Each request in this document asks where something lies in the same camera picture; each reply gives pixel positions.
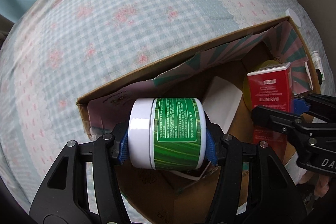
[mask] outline green and white jar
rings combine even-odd
[[[198,169],[204,160],[206,122],[196,98],[142,98],[128,126],[132,165],[155,170]]]

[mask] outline metal bolt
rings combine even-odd
[[[71,141],[67,142],[68,147],[73,147],[75,144],[76,144],[76,141],[74,141],[74,140],[71,140]]]
[[[106,133],[106,134],[103,135],[103,139],[104,140],[109,140],[111,138],[112,138],[112,134],[111,133]]]
[[[315,139],[315,138],[310,138],[310,139],[308,140],[308,142],[309,142],[310,145],[315,145],[315,144],[317,144],[317,139]]]
[[[265,141],[261,141],[261,142],[259,143],[259,145],[260,145],[262,148],[266,148],[266,147],[268,147],[268,143],[265,142]]]
[[[230,134],[224,134],[223,135],[223,139],[226,141],[231,141],[232,140],[232,136]]]

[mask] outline bedsheet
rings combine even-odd
[[[0,175],[29,209],[68,140],[89,141],[76,99],[148,63],[293,9],[308,48],[333,76],[317,30],[297,0],[37,0],[0,51]],[[92,183],[88,183],[94,207]],[[127,205],[132,221],[144,220]]]

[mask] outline red box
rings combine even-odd
[[[257,105],[293,112],[292,72],[290,63],[261,68],[247,74],[250,85],[252,108]],[[287,136],[255,126],[253,143],[267,141],[278,157],[283,160]]]

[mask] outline white jar lid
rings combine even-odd
[[[154,98],[137,99],[133,105],[128,125],[128,149],[132,165],[155,169],[151,165],[150,126]]]
[[[298,15],[292,10],[292,9],[287,9],[286,10],[286,15],[287,16],[290,16],[293,20],[293,22],[295,23],[295,25],[298,27],[298,28],[301,28],[301,21],[298,17]]]

